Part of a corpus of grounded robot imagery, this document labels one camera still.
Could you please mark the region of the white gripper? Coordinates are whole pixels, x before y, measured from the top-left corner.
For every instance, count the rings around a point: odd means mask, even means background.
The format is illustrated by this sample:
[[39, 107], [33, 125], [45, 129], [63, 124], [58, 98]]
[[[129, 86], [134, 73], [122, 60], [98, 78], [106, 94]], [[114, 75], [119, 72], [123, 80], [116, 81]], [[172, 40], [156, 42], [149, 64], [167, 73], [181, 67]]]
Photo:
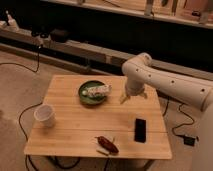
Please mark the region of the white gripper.
[[122, 94], [120, 97], [120, 104], [123, 104], [126, 100], [130, 99], [130, 96], [137, 96], [147, 99], [147, 94], [144, 93], [144, 84], [133, 79], [128, 78], [125, 83], [126, 94]]

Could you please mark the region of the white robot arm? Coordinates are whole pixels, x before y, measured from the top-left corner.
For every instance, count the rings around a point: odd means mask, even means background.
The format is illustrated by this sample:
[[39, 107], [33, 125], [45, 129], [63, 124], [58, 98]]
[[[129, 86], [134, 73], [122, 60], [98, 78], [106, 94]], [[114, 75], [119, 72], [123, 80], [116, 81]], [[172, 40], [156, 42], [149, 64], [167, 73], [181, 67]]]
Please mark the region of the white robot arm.
[[151, 67], [152, 58], [140, 53], [122, 65], [127, 77], [125, 94], [137, 96], [145, 84], [203, 112], [198, 128], [199, 141], [190, 171], [213, 171], [213, 81], [184, 76]]

